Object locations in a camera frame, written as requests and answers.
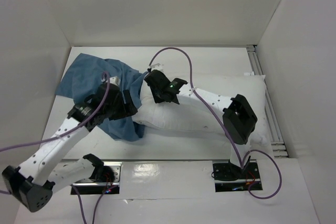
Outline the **blue pillowcase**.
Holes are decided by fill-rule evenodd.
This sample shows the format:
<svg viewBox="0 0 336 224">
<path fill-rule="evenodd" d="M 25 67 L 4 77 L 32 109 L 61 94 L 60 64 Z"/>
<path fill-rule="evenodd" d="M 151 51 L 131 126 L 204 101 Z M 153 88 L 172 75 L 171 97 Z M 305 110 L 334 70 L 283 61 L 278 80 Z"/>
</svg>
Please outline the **blue pillowcase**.
<svg viewBox="0 0 336 224">
<path fill-rule="evenodd" d="M 120 88 L 129 90 L 137 109 L 141 106 L 140 91 L 145 73 L 140 73 L 116 59 L 102 59 L 88 54 L 79 54 L 65 72 L 55 95 L 73 99 L 74 103 L 84 100 L 96 92 L 102 83 L 102 73 L 107 71 L 110 77 L 120 79 Z M 137 124 L 127 117 L 116 121 L 104 120 L 99 128 L 115 140 L 134 142 L 144 136 L 145 126 Z"/>
</svg>

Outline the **white pillow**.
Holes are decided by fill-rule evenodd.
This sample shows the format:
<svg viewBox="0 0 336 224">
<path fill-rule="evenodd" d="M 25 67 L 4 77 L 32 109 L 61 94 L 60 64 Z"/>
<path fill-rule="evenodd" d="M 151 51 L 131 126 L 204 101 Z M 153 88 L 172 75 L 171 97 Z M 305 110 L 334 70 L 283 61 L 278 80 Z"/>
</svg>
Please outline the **white pillow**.
<svg viewBox="0 0 336 224">
<path fill-rule="evenodd" d="M 265 113 L 266 85 L 264 76 L 220 76 L 195 73 L 193 84 L 197 89 L 217 95 L 233 98 L 243 95 L 257 116 L 255 130 L 251 133 L 252 143 L 269 143 L 268 125 Z M 159 103 L 153 100 L 147 83 L 143 83 L 140 92 L 142 105 L 133 121 L 158 130 L 182 132 L 209 132 L 223 135 L 224 131 L 207 108 L 193 108 L 190 105 Z"/>
</svg>

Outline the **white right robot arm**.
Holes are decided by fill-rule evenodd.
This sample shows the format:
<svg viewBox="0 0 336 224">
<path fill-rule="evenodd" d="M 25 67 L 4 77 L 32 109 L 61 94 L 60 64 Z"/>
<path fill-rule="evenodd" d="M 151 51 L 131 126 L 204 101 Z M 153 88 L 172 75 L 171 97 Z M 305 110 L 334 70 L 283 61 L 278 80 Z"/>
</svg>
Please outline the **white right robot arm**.
<svg viewBox="0 0 336 224">
<path fill-rule="evenodd" d="M 144 78 L 155 103 L 175 103 L 211 113 L 231 143 L 229 172 L 235 178 L 247 172 L 250 162 L 250 134 L 258 121 L 247 99 L 237 94 L 224 97 L 193 85 L 193 81 L 175 78 L 172 81 L 159 70 L 151 70 Z"/>
</svg>

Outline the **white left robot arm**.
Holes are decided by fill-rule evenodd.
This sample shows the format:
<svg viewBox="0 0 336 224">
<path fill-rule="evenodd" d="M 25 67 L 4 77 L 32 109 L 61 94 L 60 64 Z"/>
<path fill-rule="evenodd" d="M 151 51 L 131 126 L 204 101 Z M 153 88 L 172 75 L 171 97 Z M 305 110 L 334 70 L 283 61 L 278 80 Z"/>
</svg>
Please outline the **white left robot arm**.
<svg viewBox="0 0 336 224">
<path fill-rule="evenodd" d="M 111 83 L 101 84 L 95 94 L 77 103 L 66 119 L 37 152 L 18 167 L 2 171 L 7 190 L 30 212 L 41 210 L 52 195 L 77 181 L 109 182 L 113 171 L 93 154 L 61 168 L 64 156 L 104 120 L 119 120 L 137 113 L 129 90 L 121 91 Z"/>
</svg>

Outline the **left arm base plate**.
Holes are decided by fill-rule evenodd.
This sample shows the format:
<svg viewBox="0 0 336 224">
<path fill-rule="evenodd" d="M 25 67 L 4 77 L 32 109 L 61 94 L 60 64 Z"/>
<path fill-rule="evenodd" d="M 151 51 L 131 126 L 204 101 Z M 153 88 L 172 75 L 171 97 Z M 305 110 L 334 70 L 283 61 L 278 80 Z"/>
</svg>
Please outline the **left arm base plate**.
<svg viewBox="0 0 336 224">
<path fill-rule="evenodd" d="M 80 195 L 118 195 L 120 172 L 121 164 L 106 163 L 99 178 L 84 178 L 73 183 L 74 189 L 71 189 L 70 194 L 75 195 L 77 190 Z"/>
</svg>

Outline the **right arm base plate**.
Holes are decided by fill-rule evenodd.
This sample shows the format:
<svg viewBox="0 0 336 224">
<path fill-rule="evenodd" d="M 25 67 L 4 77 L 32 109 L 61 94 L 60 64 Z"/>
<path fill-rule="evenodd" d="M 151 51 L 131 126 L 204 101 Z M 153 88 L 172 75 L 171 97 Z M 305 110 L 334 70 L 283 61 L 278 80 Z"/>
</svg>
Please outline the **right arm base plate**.
<svg viewBox="0 0 336 224">
<path fill-rule="evenodd" d="M 250 190 L 263 190 L 258 164 L 251 162 L 245 171 L 234 174 L 228 163 L 213 163 L 211 177 L 214 179 L 215 192 L 238 192 Z"/>
</svg>

